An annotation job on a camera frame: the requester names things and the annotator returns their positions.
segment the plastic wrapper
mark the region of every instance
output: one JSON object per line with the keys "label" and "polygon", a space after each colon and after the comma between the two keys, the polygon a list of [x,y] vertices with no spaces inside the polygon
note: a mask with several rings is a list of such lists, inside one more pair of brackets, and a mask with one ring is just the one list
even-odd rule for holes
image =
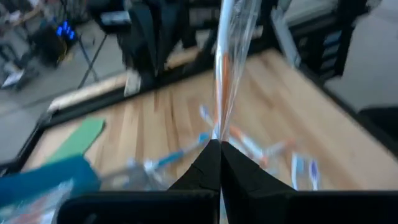
{"label": "plastic wrapper", "polygon": [[229,119],[250,41],[261,6],[260,0],[223,1],[216,46],[216,124],[213,138],[228,138]]}
{"label": "plastic wrapper", "polygon": [[165,169],[147,172],[143,165],[133,161],[128,169],[107,175],[101,180],[101,190],[167,190],[173,183]]}
{"label": "plastic wrapper", "polygon": [[302,154],[292,155],[292,185],[295,190],[319,190],[318,162]]}
{"label": "plastic wrapper", "polygon": [[59,206],[70,196],[72,190],[73,181],[69,180],[33,198],[0,208],[0,223],[53,223]]}

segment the gray floor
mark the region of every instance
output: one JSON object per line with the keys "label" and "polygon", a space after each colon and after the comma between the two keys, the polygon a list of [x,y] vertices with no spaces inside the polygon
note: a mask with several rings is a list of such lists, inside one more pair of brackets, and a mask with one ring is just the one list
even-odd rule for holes
{"label": "gray floor", "polygon": [[[361,20],[354,32],[346,70],[342,78],[327,83],[327,87],[341,96],[354,109],[370,105],[398,104],[398,2],[384,0],[379,9]],[[93,56],[103,33],[93,24],[83,29],[84,37],[96,37],[96,45],[88,49]],[[22,53],[26,46],[12,35]],[[41,76],[22,91],[0,91],[0,162],[16,156],[29,136],[37,119],[51,100],[75,89],[83,77],[87,64],[78,47],[72,51],[71,61],[59,68],[40,67]],[[108,37],[95,64],[104,79],[123,70],[121,53],[116,40]],[[87,85],[93,83],[92,76]]]}

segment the black stand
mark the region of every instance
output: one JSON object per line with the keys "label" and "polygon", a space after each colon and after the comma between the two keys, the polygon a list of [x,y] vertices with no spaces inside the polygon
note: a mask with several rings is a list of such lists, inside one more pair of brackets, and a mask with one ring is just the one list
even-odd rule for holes
{"label": "black stand", "polygon": [[[67,0],[60,0],[60,2],[61,2],[62,7],[63,7],[63,13],[64,13],[64,15],[65,15],[64,17],[67,18],[67,21],[70,21],[70,20],[71,20],[71,17],[70,17],[70,13],[69,13],[69,11],[68,11],[68,9],[67,9]],[[103,37],[103,39],[102,39],[102,41],[101,41],[101,43],[100,43],[100,45],[99,45],[97,51],[95,52],[94,57],[93,57],[92,60],[90,60],[90,58],[88,57],[87,51],[86,51],[86,49],[84,48],[83,43],[81,42],[81,35],[76,35],[76,36],[77,36],[77,38],[78,38],[77,41],[78,41],[78,43],[79,43],[80,49],[81,49],[81,51],[83,52],[83,56],[85,57],[85,60],[86,60],[86,62],[87,62],[87,64],[88,64],[88,68],[87,68],[87,70],[86,70],[86,72],[85,72],[85,75],[83,76],[83,78],[81,79],[80,84],[79,84],[78,87],[77,87],[78,89],[80,89],[80,88],[83,87],[83,85],[85,84],[85,82],[86,82],[86,80],[87,80],[87,78],[88,78],[88,75],[90,74],[91,71],[93,72],[94,81],[96,81],[96,82],[99,81],[98,74],[97,74],[97,72],[94,70],[93,65],[94,65],[95,60],[97,59],[98,54],[100,53],[100,51],[101,51],[101,49],[102,49],[102,46],[104,45],[104,42],[105,42],[105,40],[106,40],[106,38],[107,38],[108,35],[105,34],[105,36]]]}
{"label": "black stand", "polygon": [[80,37],[79,37],[79,45],[80,45],[81,51],[83,52],[83,55],[84,55],[85,58],[86,58],[87,63],[88,63],[88,68],[87,68],[87,70],[86,70],[85,75],[84,75],[83,78],[81,79],[81,82],[80,82],[79,86],[77,87],[78,89],[80,89],[81,87],[83,87],[83,85],[85,84],[86,79],[87,79],[87,77],[88,77],[88,75],[90,74],[91,71],[93,71],[94,81],[98,82],[98,80],[99,80],[98,74],[95,72],[93,66],[94,66],[95,61],[97,60],[98,54],[100,54],[100,51],[101,51],[101,49],[102,49],[102,46],[104,45],[104,42],[105,42],[105,40],[106,40],[107,37],[108,37],[108,35],[105,34],[104,37],[102,38],[101,43],[99,44],[99,47],[98,47],[97,51],[96,51],[95,54],[94,54],[93,59],[92,59],[91,61],[90,61],[90,59],[88,58],[88,55],[87,55],[87,53],[86,53],[86,51],[85,51],[85,49],[84,49],[84,46],[83,46],[83,44],[82,44],[82,42],[81,42]]}

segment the wooden tabletop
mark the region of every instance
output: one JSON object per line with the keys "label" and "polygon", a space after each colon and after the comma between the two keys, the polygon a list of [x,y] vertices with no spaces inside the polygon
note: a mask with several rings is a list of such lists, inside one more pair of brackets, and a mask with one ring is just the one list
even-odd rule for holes
{"label": "wooden tabletop", "polygon": [[[24,169],[41,166],[89,116],[106,120],[103,133],[85,154],[99,174],[125,168],[130,158],[158,159],[210,130],[199,107],[213,109],[213,91],[209,71],[52,127]],[[262,147],[300,139],[293,150],[318,160],[321,189],[398,189],[398,164],[388,150],[275,51],[247,60],[232,123]],[[180,177],[199,153],[170,166],[169,174]],[[291,157],[285,151],[277,158],[275,175],[289,185]]]}

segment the tripod leg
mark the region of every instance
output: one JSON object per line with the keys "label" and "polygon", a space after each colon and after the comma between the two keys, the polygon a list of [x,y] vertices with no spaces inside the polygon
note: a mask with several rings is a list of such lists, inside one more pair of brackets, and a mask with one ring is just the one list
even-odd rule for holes
{"label": "tripod leg", "polygon": [[93,57],[92,61],[90,61],[90,59],[88,58],[87,52],[86,52],[86,50],[84,49],[84,46],[83,46],[83,43],[81,42],[81,39],[80,39],[80,38],[78,39],[79,44],[80,44],[81,51],[83,52],[83,55],[85,56],[86,61],[87,61],[87,63],[88,63],[88,69],[87,69],[85,75],[83,76],[83,79],[81,80],[81,82],[80,82],[78,88],[81,88],[81,87],[85,84],[86,79],[87,79],[87,77],[88,77],[88,75],[90,74],[91,71],[93,71],[94,80],[95,80],[96,82],[99,80],[99,79],[98,79],[97,73],[96,73],[95,70],[93,69],[93,65],[94,65],[94,63],[95,63],[95,60],[96,60],[97,57],[98,57],[98,54],[100,53],[100,51],[101,51],[101,49],[102,49],[102,46],[104,45],[104,42],[105,42],[107,36],[108,36],[107,34],[104,35],[104,37],[103,37],[101,43],[99,44],[99,47],[98,47],[97,51],[96,51],[95,54],[94,54],[94,57]]}

